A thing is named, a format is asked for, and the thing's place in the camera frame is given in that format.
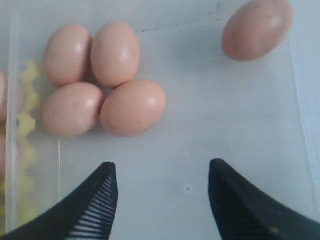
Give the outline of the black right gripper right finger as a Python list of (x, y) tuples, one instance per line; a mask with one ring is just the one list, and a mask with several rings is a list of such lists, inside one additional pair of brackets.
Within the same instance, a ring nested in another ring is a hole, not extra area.
[(223, 240), (318, 240), (320, 224), (276, 201), (223, 159), (209, 165), (208, 196)]

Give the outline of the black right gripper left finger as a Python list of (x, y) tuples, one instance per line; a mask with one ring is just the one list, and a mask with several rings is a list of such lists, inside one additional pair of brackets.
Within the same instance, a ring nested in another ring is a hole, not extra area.
[(117, 211), (117, 171), (102, 163), (79, 187), (3, 240), (108, 240)]

